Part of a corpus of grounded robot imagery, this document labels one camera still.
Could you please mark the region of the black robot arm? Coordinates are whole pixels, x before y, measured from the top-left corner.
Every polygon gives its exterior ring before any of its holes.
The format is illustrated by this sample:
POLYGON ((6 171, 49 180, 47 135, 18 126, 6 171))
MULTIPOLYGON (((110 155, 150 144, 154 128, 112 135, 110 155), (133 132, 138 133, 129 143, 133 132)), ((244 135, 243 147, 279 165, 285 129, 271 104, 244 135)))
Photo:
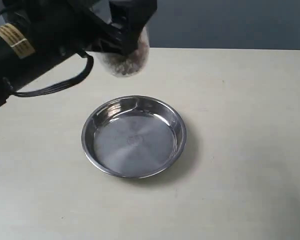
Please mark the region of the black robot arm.
POLYGON ((140 72, 149 56, 147 23, 155 0, 110 0, 108 18, 96 0, 5 0, 0 16, 0 107, 10 96, 30 98, 54 94, 87 78, 92 53, 118 77, 140 72), (76 76, 33 91, 23 87, 73 55, 86 59, 76 76))

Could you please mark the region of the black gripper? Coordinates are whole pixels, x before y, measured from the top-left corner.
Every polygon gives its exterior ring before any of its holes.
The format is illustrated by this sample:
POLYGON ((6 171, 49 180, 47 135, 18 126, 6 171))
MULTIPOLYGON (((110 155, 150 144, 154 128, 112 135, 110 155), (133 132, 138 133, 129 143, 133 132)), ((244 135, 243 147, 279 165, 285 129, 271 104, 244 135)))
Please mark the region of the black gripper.
POLYGON ((138 39, 157 11, 156 0, 111 0, 109 20, 93 11, 95 0, 24 0, 35 46, 91 46, 94 52, 127 56, 138 48, 138 39))

